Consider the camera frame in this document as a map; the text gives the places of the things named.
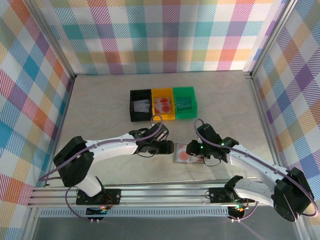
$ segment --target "beige floor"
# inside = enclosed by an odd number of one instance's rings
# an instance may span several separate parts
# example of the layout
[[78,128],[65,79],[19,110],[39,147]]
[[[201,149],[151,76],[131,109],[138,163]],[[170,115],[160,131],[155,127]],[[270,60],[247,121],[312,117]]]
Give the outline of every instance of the beige floor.
[[[74,136],[100,140],[149,127],[148,122],[130,122],[130,90],[183,86],[194,86],[198,117],[210,123],[222,138],[232,137],[267,161],[273,161],[242,71],[78,76],[59,149]],[[168,139],[182,144],[196,139],[193,123],[194,119],[164,121],[170,130]],[[234,175],[253,176],[224,162],[216,167],[173,163],[173,155],[152,158],[118,156],[98,162],[89,173],[98,176],[104,184],[225,180]],[[53,180],[50,184],[52,187],[62,186],[60,180]]]

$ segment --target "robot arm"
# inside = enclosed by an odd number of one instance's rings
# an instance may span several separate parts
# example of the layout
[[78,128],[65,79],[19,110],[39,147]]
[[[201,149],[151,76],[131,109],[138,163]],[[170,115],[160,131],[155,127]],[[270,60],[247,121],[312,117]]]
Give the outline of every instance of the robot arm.
[[53,159],[56,167],[79,151],[92,145],[96,147],[90,151],[83,152],[75,160],[58,171],[64,186],[75,186],[89,198],[104,198],[103,185],[98,178],[95,179],[88,174],[91,166],[99,161],[122,155],[173,153],[174,143],[166,140],[169,130],[164,125],[162,125],[161,130],[155,136],[139,140],[153,134],[159,127],[160,124],[156,123],[150,129],[132,130],[122,136],[104,140],[85,141],[81,136],[74,137]]
[[[291,222],[295,222],[311,203],[309,198],[296,185],[279,174],[282,173],[295,180],[314,198],[303,172],[299,169],[287,170],[284,167],[276,166],[249,152],[248,149],[230,137],[221,139],[210,124],[203,124],[197,128],[197,131],[205,140],[229,148],[215,147],[202,142],[199,138],[198,141],[193,140],[187,145],[187,154],[207,159],[213,156],[226,163],[228,163],[228,156],[231,165],[252,173],[261,181],[257,182],[252,179],[245,179],[242,176],[234,176],[225,185],[225,194],[230,199],[237,197],[264,203],[274,207],[283,218]],[[261,163],[249,156],[259,159]]]

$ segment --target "checkered backdrop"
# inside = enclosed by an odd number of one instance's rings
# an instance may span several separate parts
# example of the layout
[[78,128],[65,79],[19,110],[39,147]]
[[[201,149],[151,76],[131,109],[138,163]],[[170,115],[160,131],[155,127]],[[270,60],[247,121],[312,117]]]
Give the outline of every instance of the checkered backdrop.
[[73,70],[87,75],[242,70],[273,2],[37,0]]
[[71,87],[23,0],[0,1],[0,240],[18,237]]
[[[304,172],[319,201],[320,0],[297,3],[257,76],[281,161]],[[320,216],[311,222],[320,234]]]

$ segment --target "purple cable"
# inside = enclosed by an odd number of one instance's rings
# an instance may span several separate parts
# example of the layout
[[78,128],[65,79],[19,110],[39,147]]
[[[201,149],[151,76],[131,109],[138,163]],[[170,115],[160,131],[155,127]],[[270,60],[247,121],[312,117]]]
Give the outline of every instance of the purple cable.
[[[195,133],[196,135],[202,140],[204,141],[205,143],[207,144],[210,144],[216,148],[223,148],[223,149],[228,149],[228,150],[231,150],[231,151],[234,151],[234,152],[237,152],[239,154],[243,154],[245,156],[248,156],[249,158],[251,158],[252,160],[262,164],[263,166],[271,169],[272,171],[274,171],[275,173],[281,175],[282,177],[288,179],[291,183],[293,183],[296,187],[298,187],[302,192],[303,194],[305,194],[307,196],[307,198],[310,200],[310,202],[313,204],[313,207],[314,207],[314,213],[313,214],[306,214],[306,213],[303,213],[302,215],[303,216],[306,216],[306,217],[311,217],[311,218],[314,218],[314,217],[317,217],[318,214],[319,214],[319,209],[318,209],[318,205],[317,203],[315,202],[315,200],[312,198],[312,196],[299,184],[297,183],[295,180],[293,180],[292,178],[290,178],[289,176],[287,176],[286,174],[278,171],[276,168],[272,167],[272,166],[269,166],[268,164],[266,164],[265,162],[261,161],[260,159],[258,159],[257,157],[255,156],[252,156],[250,154],[247,154],[246,152],[244,151],[241,151],[241,150],[238,150],[238,149],[234,149],[232,147],[229,147],[229,146],[224,146],[224,145],[219,145],[219,144],[216,144],[216,143],[213,143],[211,141],[208,141],[207,139],[205,139],[203,136],[201,136],[201,134],[199,133],[198,129],[197,129],[197,122],[200,121],[202,122],[202,125],[205,124],[205,122],[198,118],[197,120],[194,121],[194,130],[195,130]],[[242,219],[246,219],[248,218],[249,216],[251,216],[251,214],[253,213],[253,211],[246,217],[242,218]]]
[[47,174],[43,175],[42,177],[40,177],[38,179],[39,182],[43,182],[43,181],[49,181],[49,180],[54,180],[54,179],[61,179],[60,177],[49,177],[51,174],[55,173],[56,171],[59,171],[60,169],[62,169],[64,166],[66,166],[68,163],[70,163],[72,160],[74,160],[76,157],[78,157],[79,155],[81,155],[82,153],[84,153],[85,151],[91,150],[93,148],[96,148],[100,145],[103,144],[110,144],[110,143],[121,143],[121,142],[136,142],[136,141],[143,141],[149,138],[152,138],[153,136],[155,136],[162,128],[163,126],[163,118],[160,115],[153,115],[150,122],[152,124],[152,121],[154,119],[154,117],[160,117],[160,125],[158,127],[158,129],[152,133],[149,136],[145,136],[145,137],[141,137],[141,138],[135,138],[135,139],[107,139],[104,141],[101,141],[97,144],[92,144],[91,146],[88,146],[84,149],[82,149],[81,151],[77,152],[76,154],[74,154],[72,157],[70,157],[67,161],[65,161],[64,163],[60,164],[59,166],[57,166],[55,169],[51,170],[50,172],[48,172]]

